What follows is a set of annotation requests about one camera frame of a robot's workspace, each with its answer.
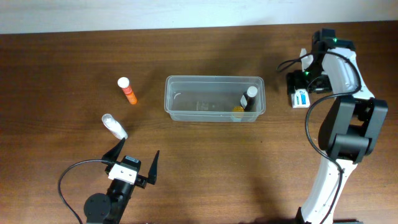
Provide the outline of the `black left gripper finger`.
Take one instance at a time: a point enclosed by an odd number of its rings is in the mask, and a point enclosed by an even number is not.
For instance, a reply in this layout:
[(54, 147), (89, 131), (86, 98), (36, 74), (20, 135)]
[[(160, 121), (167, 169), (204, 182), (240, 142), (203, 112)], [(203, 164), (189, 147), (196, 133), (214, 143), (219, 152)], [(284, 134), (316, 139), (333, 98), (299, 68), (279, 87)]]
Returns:
[(158, 166), (159, 154), (160, 151), (157, 151), (148, 172), (147, 182), (152, 185), (155, 185), (157, 181), (157, 166)]
[(112, 149), (105, 153), (101, 159), (105, 161), (116, 162), (120, 155), (120, 152), (122, 151), (125, 141), (126, 138), (122, 138), (122, 140), (120, 140), (117, 145), (115, 145)]

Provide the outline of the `dark bottle with white cap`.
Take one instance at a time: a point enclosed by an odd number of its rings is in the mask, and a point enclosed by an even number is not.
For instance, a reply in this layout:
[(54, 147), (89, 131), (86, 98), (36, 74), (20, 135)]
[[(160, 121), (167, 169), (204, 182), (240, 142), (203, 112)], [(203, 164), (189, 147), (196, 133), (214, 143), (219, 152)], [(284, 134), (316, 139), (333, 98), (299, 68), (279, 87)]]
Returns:
[(255, 105), (258, 89), (255, 86), (250, 86), (242, 95), (240, 104), (244, 111), (251, 111)]

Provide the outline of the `small jar with gold lid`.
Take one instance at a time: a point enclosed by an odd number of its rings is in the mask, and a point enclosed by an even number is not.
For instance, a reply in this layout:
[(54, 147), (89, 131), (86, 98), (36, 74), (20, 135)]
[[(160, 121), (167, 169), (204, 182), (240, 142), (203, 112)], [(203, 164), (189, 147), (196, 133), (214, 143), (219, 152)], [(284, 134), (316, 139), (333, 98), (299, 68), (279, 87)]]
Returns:
[(232, 110), (232, 120), (233, 122), (241, 122), (244, 116), (244, 108), (242, 106), (235, 106)]

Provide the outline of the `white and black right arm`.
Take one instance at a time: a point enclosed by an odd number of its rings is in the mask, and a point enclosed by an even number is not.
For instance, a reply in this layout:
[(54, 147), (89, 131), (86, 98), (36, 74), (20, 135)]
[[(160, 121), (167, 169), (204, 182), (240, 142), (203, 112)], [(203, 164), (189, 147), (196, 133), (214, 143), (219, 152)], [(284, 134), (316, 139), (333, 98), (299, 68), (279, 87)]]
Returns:
[[(293, 108), (307, 108), (305, 134), (321, 155), (314, 185), (298, 208), (294, 223), (333, 223), (333, 213), (343, 187), (363, 158), (370, 155), (388, 112), (386, 101), (367, 88), (356, 63), (353, 41), (336, 37), (333, 29), (312, 36), (312, 49), (301, 50), (302, 68), (286, 76)], [(320, 126), (318, 141), (309, 131), (309, 115), (325, 100), (333, 104)]]

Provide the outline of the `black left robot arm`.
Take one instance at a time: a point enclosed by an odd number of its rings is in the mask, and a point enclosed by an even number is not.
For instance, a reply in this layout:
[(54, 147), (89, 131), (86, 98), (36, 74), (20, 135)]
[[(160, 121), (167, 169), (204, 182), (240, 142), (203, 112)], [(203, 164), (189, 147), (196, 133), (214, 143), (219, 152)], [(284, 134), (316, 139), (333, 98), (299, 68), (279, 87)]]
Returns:
[(93, 194), (86, 200), (84, 213), (89, 224), (119, 223), (134, 188), (144, 189), (146, 185), (156, 183), (160, 152), (156, 152), (148, 176), (144, 177), (139, 174), (140, 160), (130, 156), (124, 156), (121, 161), (117, 160), (125, 141), (123, 138), (102, 156), (103, 163), (107, 163), (105, 172), (111, 179), (111, 184), (105, 194)]

